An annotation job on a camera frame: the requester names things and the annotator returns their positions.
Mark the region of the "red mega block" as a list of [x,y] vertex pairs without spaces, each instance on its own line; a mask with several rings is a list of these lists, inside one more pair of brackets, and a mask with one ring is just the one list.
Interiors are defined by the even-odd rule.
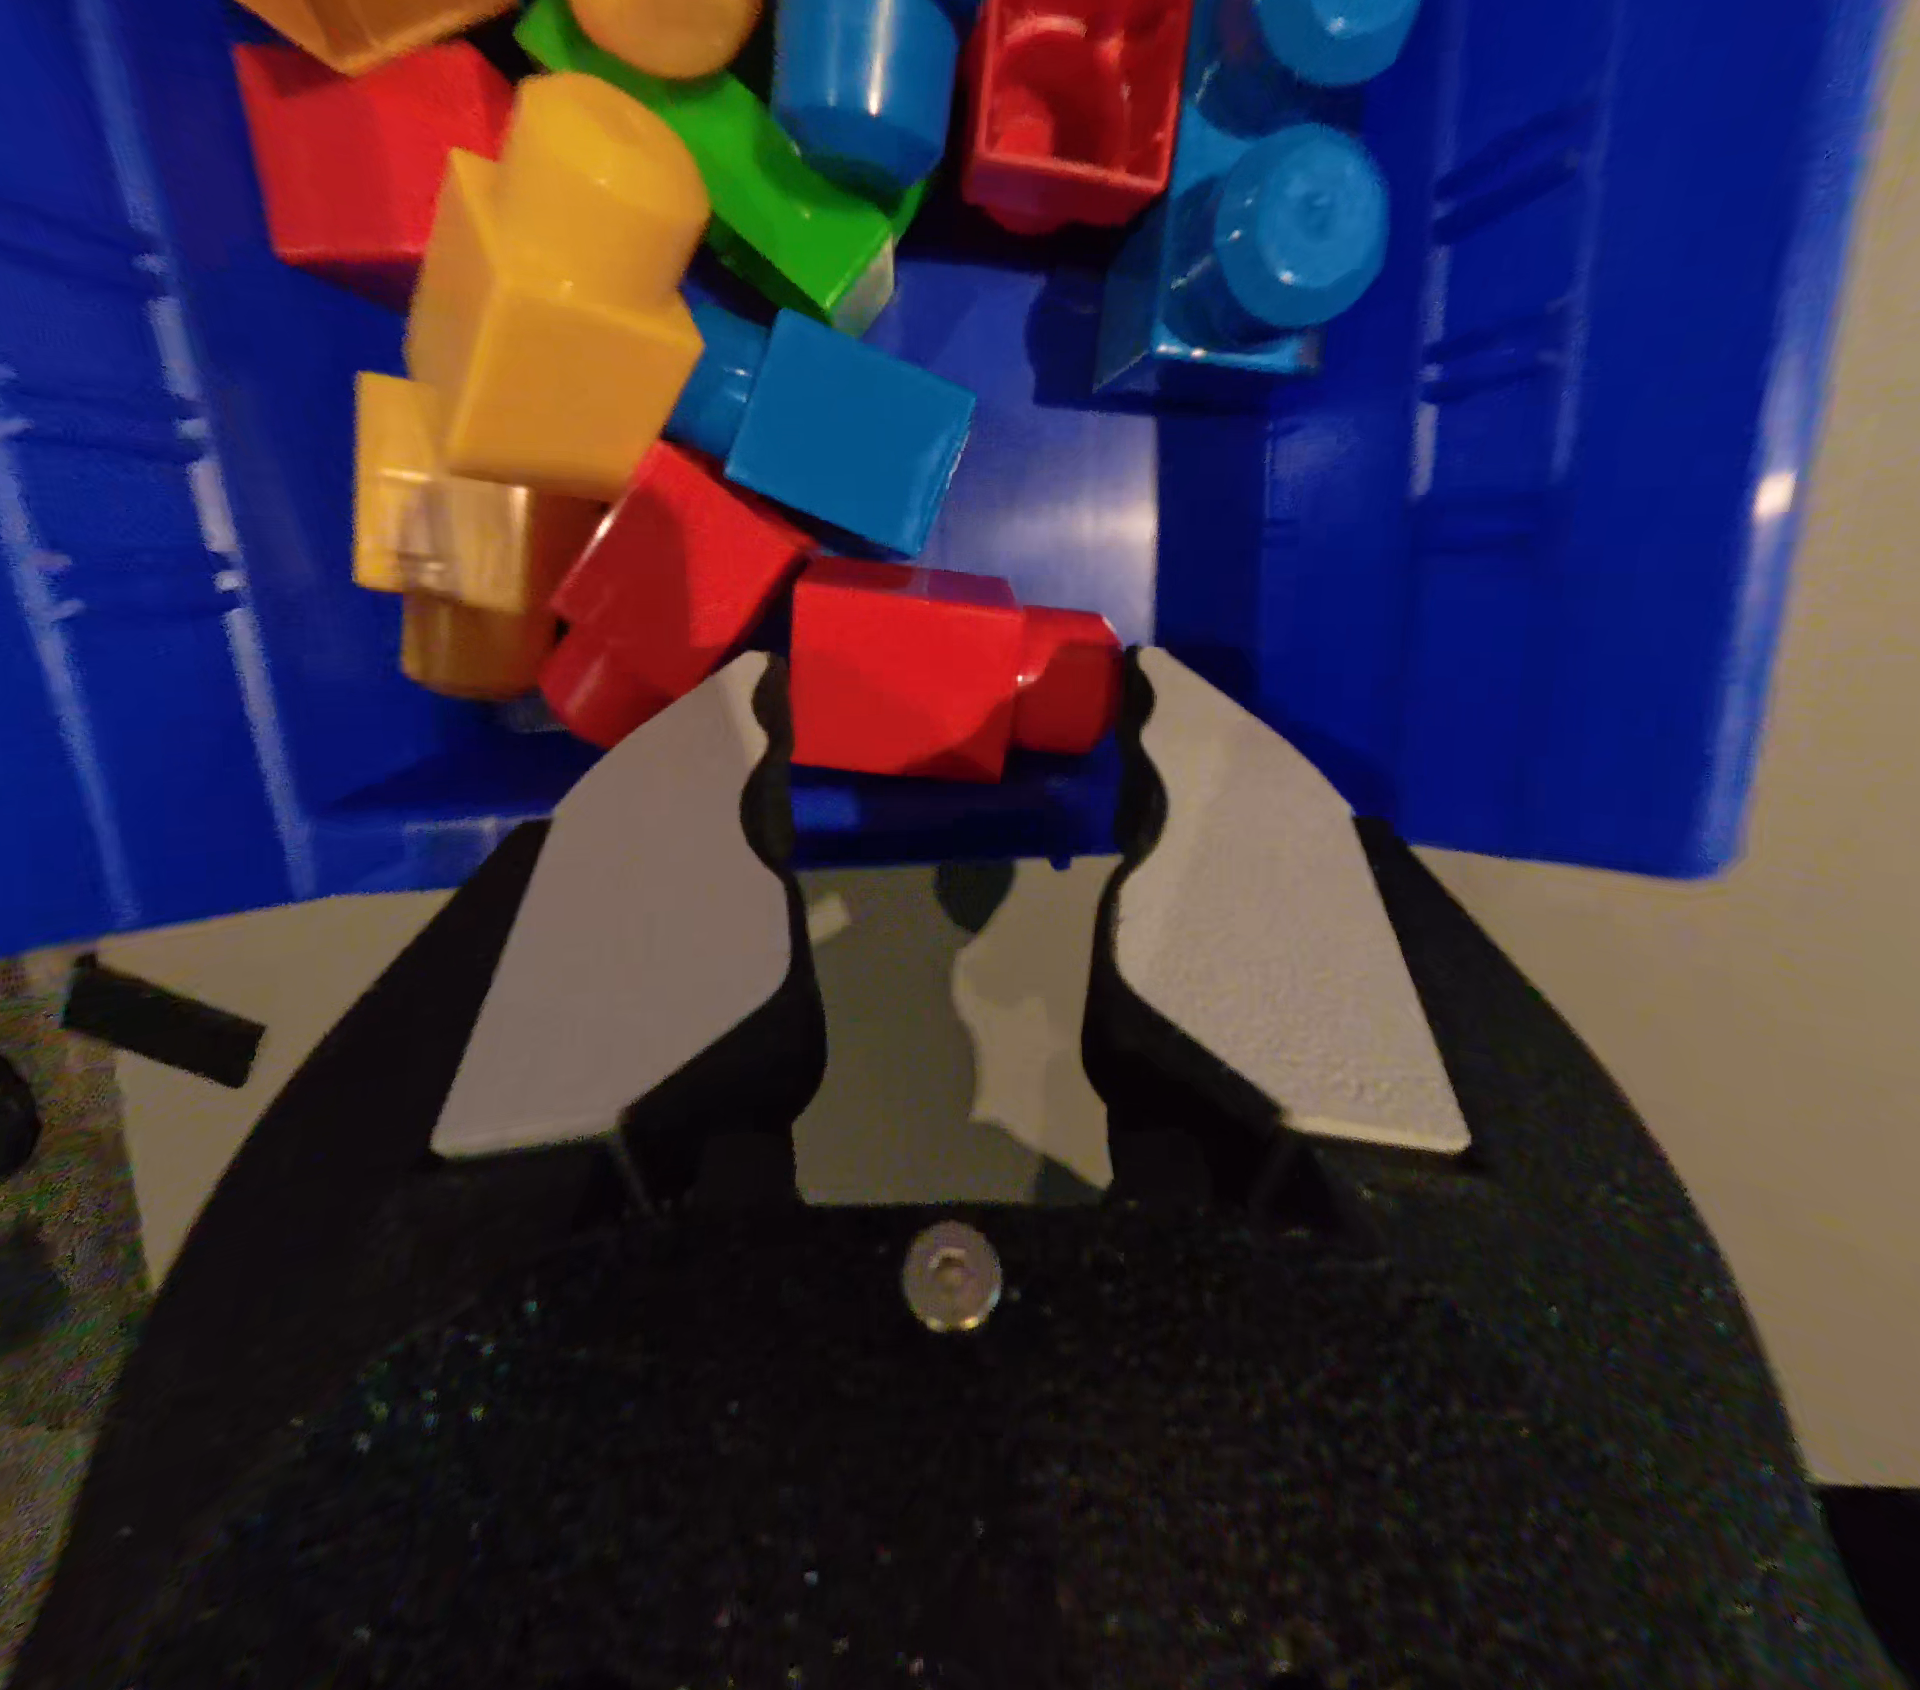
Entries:
[[999,578],[822,556],[790,590],[787,704],[803,768],[996,786],[1077,761],[1120,713],[1125,645],[1099,612]]

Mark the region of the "black bar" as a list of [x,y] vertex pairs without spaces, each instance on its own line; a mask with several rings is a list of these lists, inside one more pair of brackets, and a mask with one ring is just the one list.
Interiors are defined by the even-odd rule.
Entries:
[[94,950],[71,966],[60,1029],[231,1092],[251,1082],[269,1034],[262,1022],[104,964]]

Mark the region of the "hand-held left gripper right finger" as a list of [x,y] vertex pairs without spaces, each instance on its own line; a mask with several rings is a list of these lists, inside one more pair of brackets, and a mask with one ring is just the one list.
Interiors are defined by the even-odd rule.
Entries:
[[1165,647],[1127,659],[1116,872],[1091,977],[1142,1055],[1248,1129],[1465,1157],[1449,1076],[1348,799]]

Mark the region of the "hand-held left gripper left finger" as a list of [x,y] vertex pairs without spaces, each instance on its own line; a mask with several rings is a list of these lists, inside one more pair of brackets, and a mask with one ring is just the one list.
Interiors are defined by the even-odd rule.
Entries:
[[807,944],[779,837],[787,664],[747,650],[617,743],[560,800],[431,1150],[606,1140],[772,1002]]

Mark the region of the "pile of colourful blocks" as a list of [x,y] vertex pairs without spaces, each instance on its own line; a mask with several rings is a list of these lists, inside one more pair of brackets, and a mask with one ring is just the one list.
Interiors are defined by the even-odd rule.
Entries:
[[612,748],[931,569],[977,397],[870,338],[972,78],[962,199],[1130,234],[1096,393],[1320,367],[1382,274],[1367,92],[1425,0],[228,0],[267,237],[404,313],[352,383],[351,574],[424,691]]

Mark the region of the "blue plastic bin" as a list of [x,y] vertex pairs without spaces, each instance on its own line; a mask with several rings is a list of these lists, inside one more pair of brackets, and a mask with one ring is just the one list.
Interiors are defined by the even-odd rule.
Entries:
[[[926,556],[1103,612],[1360,815],[1735,862],[1889,0],[1425,0],[1317,374],[1092,397],[1106,252],[937,196],[872,340],[977,399]],[[588,748],[355,584],[400,318],[276,260],[224,0],[5,0],[5,954],[455,889]]]

